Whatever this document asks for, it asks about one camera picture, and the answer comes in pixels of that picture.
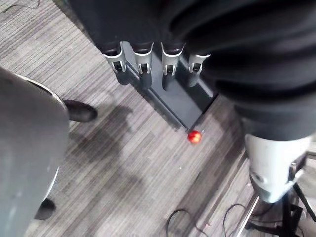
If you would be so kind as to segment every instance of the person's leg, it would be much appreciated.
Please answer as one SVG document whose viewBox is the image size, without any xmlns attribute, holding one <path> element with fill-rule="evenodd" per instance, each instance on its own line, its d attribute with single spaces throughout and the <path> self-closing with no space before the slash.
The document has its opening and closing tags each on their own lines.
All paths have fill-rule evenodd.
<svg viewBox="0 0 316 237">
<path fill-rule="evenodd" d="M 98 116 L 97 110 L 88 104 L 78 102 L 75 100 L 63 100 L 63 102 L 65 103 L 68 109 L 69 120 L 77 121 L 77 122 L 90 122 L 94 120 L 95 118 L 97 118 Z M 53 187 L 53 184 L 57 177 L 58 169 L 56 170 L 55 177 L 52 180 L 52 183 L 47 191 L 45 199 L 41 203 L 35 215 L 36 220 L 46 220 L 49 217 L 51 217 L 53 212 L 56 210 L 55 203 L 52 200 L 48 199 L 47 196 Z"/>
</svg>

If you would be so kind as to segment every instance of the metal pole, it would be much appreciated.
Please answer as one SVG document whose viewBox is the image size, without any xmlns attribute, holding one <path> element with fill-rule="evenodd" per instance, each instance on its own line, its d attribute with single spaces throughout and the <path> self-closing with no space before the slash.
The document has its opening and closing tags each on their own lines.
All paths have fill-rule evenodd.
<svg viewBox="0 0 316 237">
<path fill-rule="evenodd" d="M 253 212 L 253 209 L 255 209 L 255 206 L 258 203 L 258 200 L 259 200 L 259 196 L 257 194 L 253 194 L 249 201 L 249 204 L 246 207 L 246 210 L 243 212 L 241 219 L 238 222 L 238 225 L 233 235 L 234 237 L 240 237 L 243 229 L 245 228 L 245 225 L 247 224 L 249 220 L 249 217 L 251 216 Z"/>
</svg>

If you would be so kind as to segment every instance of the silver metal bracket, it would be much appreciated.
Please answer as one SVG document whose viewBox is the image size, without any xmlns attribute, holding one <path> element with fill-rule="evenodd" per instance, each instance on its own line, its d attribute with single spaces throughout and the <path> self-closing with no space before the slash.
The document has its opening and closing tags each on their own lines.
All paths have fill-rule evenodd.
<svg viewBox="0 0 316 237">
<path fill-rule="evenodd" d="M 162 48 L 162 68 L 163 68 L 163 74 L 166 76 L 168 73 L 171 73 L 172 76 L 175 75 L 177 70 L 178 61 L 180 59 L 180 55 L 183 51 L 183 47 L 181 51 L 177 54 L 167 54 L 164 51 L 163 44 L 161 43 Z"/>
<path fill-rule="evenodd" d="M 148 53 L 136 53 L 136 52 L 134 52 L 137 70 L 138 70 L 139 74 L 142 74 L 143 71 L 147 71 L 148 74 L 151 73 L 151 71 L 152 71 L 153 46 L 154 46 L 154 43 L 152 43 L 152 47 Z"/>
<path fill-rule="evenodd" d="M 122 42 L 120 42 L 119 44 L 120 44 L 120 53 L 118 55 L 110 56 L 110 55 L 104 54 L 108 63 L 111 65 L 115 73 L 118 73 L 119 71 L 122 71 L 122 72 L 126 71 L 126 57 L 125 57 L 125 53 L 122 47 Z"/>
<path fill-rule="evenodd" d="M 200 74 L 202 71 L 202 64 L 204 62 L 204 60 L 206 58 L 208 58 L 209 56 L 211 56 L 210 54 L 207 55 L 197 55 L 197 54 L 191 54 L 189 57 L 189 72 L 192 73 L 193 71 L 195 71 L 197 74 Z"/>
</svg>

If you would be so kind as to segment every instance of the tripod leg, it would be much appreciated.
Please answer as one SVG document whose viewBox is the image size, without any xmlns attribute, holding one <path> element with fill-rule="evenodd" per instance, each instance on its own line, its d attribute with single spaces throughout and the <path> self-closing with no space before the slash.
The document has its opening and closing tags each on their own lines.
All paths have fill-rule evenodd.
<svg viewBox="0 0 316 237">
<path fill-rule="evenodd" d="M 315 213 L 313 212 L 311 206 L 308 204 L 302 190 L 300 189 L 300 187 L 298 186 L 298 184 L 294 184 L 293 189 L 295 190 L 297 196 L 301 199 L 302 203 L 304 204 L 304 206 L 306 207 L 308 213 L 310 214 L 310 216 L 312 217 L 313 221 L 316 222 L 316 216 Z"/>
<path fill-rule="evenodd" d="M 295 232 L 292 225 L 292 213 L 288 193 L 286 193 L 282 198 L 282 206 L 282 230 L 284 231 L 285 236 L 292 237 Z"/>
<path fill-rule="evenodd" d="M 253 224 L 251 222 L 247 222 L 246 226 L 245 226 L 246 230 L 249 229 L 255 229 L 258 230 L 260 232 L 264 232 L 264 233 L 268 233 L 268 234 L 272 234 L 272 235 L 276 235 L 276 236 L 282 236 L 282 230 L 279 229 L 278 227 L 264 227 L 264 226 L 258 226 L 256 224 Z"/>
</svg>

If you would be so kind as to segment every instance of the black cable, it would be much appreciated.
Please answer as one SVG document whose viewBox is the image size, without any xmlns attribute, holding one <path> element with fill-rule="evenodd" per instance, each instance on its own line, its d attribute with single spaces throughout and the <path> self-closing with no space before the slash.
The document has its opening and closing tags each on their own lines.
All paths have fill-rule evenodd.
<svg viewBox="0 0 316 237">
<path fill-rule="evenodd" d="M 302 232 L 302 237 L 304 237 L 304 232 L 300 226 L 297 226 L 297 228 Z"/>
<path fill-rule="evenodd" d="M 228 214 L 228 212 L 233 209 L 235 206 L 242 206 L 244 209 L 246 209 L 246 207 L 240 203 L 235 203 L 233 205 L 231 205 L 225 212 L 224 218 L 223 218 L 223 231 L 224 231 L 224 236 L 227 237 L 226 235 L 226 230 L 225 230 L 225 220 L 226 220 L 226 216 Z"/>
<path fill-rule="evenodd" d="M 194 227 L 200 231 L 202 234 L 204 234 L 206 237 L 208 237 L 208 235 L 202 230 L 200 229 L 199 227 L 197 227 L 197 222 L 193 219 L 192 215 L 185 209 L 177 209 L 175 210 L 174 212 L 171 213 L 171 215 L 169 216 L 167 222 L 166 222 L 166 236 L 169 237 L 169 224 L 170 224 L 170 221 L 171 221 L 171 218 L 174 216 L 174 214 L 176 214 L 177 212 L 180 212 L 180 211 L 183 211 L 185 213 L 187 213 L 190 217 L 190 220 L 194 223 Z"/>
<path fill-rule="evenodd" d="M 25 8 L 29 8 L 29 9 L 36 9 L 36 8 L 38 8 L 38 7 L 40 6 L 40 0 L 38 0 L 37 6 L 32 7 L 32 6 L 22 5 L 22 4 L 13 4 L 13 5 L 7 7 L 7 8 L 6 8 L 4 11 L 2 11 L 1 13 L 5 13 L 5 12 L 7 12 L 9 9 L 11 9 L 11 8 L 13 8 L 13 7 L 15 7 L 15 6 L 21 6 L 21 7 L 25 7 Z"/>
</svg>

